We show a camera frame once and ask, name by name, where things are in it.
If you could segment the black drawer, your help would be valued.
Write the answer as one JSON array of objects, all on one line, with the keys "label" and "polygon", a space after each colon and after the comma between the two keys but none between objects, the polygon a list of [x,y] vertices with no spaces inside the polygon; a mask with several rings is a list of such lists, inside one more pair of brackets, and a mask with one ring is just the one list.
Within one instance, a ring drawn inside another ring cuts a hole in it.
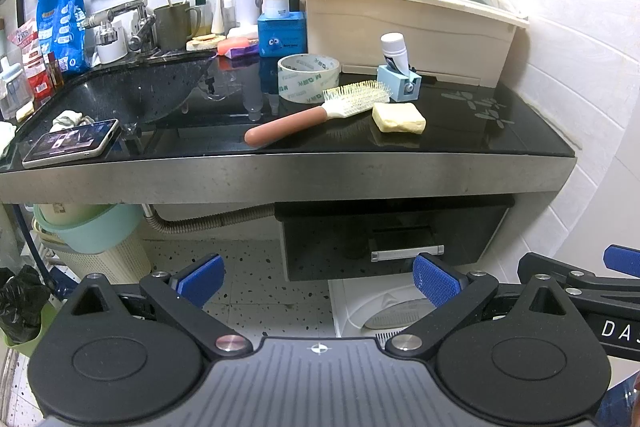
[{"label": "black drawer", "polygon": [[422,253],[472,265],[514,205],[511,195],[278,202],[292,282],[408,273]]}]

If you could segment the white toilet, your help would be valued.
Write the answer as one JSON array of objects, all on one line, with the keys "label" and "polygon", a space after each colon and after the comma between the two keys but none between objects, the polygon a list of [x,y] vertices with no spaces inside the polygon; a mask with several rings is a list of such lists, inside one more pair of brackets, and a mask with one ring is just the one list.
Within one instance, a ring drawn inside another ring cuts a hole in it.
[{"label": "white toilet", "polygon": [[337,337],[386,340],[435,309],[410,273],[330,280],[328,287]]}]

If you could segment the green plastic basin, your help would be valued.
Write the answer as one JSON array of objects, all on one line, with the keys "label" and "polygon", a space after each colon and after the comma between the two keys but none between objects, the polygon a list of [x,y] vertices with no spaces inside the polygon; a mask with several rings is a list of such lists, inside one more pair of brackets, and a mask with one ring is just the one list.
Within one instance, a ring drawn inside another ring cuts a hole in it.
[{"label": "green plastic basin", "polygon": [[139,205],[111,205],[84,221],[55,225],[44,217],[42,208],[35,205],[35,217],[45,230],[57,235],[73,251],[93,255],[128,239],[143,220],[143,211]]}]

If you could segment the black garbage bag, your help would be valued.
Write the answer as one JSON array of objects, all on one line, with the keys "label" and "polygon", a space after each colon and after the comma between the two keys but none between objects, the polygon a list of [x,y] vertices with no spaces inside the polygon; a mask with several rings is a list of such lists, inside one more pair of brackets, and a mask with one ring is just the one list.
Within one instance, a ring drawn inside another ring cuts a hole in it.
[{"label": "black garbage bag", "polygon": [[41,311],[50,291],[38,272],[29,265],[14,274],[2,268],[0,289],[1,329],[11,343],[27,343],[41,329]]}]

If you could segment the smartphone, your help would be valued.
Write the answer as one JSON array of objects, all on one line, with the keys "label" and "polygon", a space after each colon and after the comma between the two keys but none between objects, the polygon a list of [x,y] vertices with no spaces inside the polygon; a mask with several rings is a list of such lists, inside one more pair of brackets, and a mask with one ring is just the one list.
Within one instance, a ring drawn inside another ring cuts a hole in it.
[{"label": "smartphone", "polygon": [[96,121],[41,135],[22,159],[25,169],[99,157],[120,130],[117,119]]}]

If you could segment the blue toothpaste squeezer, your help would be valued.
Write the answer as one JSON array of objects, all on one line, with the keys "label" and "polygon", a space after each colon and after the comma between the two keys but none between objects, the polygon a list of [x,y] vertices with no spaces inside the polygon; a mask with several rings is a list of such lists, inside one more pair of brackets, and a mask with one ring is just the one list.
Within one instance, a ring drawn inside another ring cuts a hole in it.
[{"label": "blue toothpaste squeezer", "polygon": [[420,96],[422,77],[413,70],[408,76],[405,76],[401,72],[391,69],[388,65],[380,65],[376,80],[384,84],[393,102],[412,102]]}]

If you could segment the clear tape roll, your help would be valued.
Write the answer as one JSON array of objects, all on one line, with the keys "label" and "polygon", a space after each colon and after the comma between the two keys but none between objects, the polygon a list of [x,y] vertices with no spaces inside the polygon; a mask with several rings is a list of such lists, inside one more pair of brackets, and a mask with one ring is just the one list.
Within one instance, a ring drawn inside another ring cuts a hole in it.
[{"label": "clear tape roll", "polygon": [[336,58],[294,54],[278,61],[278,90],[281,98],[300,104],[321,104],[323,93],[338,86],[341,63]]}]

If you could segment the red snack package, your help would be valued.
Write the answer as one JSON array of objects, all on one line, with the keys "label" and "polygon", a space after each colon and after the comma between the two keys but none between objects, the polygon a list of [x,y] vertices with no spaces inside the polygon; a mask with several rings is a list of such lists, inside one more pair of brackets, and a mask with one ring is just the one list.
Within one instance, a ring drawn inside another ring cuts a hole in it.
[{"label": "red snack package", "polygon": [[53,83],[41,53],[36,20],[32,17],[13,31],[10,41],[21,50],[27,82],[37,104],[54,95]]}]

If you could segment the pink soap package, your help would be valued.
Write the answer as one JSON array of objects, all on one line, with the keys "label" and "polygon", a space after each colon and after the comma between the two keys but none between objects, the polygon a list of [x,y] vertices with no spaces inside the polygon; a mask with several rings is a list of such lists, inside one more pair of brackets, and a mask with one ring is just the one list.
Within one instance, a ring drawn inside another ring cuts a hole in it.
[{"label": "pink soap package", "polygon": [[258,54],[259,44],[257,39],[229,37],[217,43],[217,55],[227,57],[229,60]]}]

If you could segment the white cup by faucet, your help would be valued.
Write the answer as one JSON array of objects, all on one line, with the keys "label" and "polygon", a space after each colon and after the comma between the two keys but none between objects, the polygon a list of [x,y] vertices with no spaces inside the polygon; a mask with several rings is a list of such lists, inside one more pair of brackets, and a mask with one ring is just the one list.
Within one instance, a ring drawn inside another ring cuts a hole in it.
[{"label": "white cup by faucet", "polygon": [[112,64],[127,55],[126,34],[121,22],[103,22],[94,36],[96,56],[102,65]]}]

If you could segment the beige dish rack box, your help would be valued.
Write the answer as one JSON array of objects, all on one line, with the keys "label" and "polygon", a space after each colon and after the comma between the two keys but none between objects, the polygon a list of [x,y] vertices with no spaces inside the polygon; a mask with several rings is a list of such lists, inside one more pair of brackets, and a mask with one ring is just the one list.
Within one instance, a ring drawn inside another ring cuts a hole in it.
[{"label": "beige dish rack box", "polygon": [[309,52],[334,57],[344,72],[374,72],[382,35],[399,32],[423,75],[494,87],[518,30],[528,21],[499,0],[300,0]]}]

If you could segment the green mug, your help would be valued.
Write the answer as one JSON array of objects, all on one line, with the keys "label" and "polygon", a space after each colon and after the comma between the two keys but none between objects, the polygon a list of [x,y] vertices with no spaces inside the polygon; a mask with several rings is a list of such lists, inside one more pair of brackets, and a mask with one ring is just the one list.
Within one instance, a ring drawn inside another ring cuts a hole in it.
[{"label": "green mug", "polygon": [[154,9],[157,46],[163,52],[181,50],[201,23],[201,12],[189,3],[174,3]]}]

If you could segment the blue cardboard box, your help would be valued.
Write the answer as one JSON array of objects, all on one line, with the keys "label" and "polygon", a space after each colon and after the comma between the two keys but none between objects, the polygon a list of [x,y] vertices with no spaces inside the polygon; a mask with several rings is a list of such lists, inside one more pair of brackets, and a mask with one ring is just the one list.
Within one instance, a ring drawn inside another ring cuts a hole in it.
[{"label": "blue cardboard box", "polygon": [[258,17],[258,48],[261,57],[281,58],[307,52],[306,16],[289,12],[285,18]]}]

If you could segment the blue detergent bag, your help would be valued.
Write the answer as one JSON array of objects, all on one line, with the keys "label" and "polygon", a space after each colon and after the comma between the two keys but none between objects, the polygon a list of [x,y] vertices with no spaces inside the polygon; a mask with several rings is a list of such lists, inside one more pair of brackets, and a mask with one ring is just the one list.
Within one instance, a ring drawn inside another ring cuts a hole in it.
[{"label": "blue detergent bag", "polygon": [[38,0],[36,23],[42,55],[52,53],[67,76],[85,72],[84,0]]}]

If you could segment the white cream jar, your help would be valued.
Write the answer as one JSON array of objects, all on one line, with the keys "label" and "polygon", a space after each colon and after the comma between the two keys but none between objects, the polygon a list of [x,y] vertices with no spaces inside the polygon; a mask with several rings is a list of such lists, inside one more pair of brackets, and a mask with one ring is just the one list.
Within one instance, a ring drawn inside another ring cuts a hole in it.
[{"label": "white cream jar", "polygon": [[280,20],[290,15],[290,0],[262,0],[262,15],[270,20]]}]

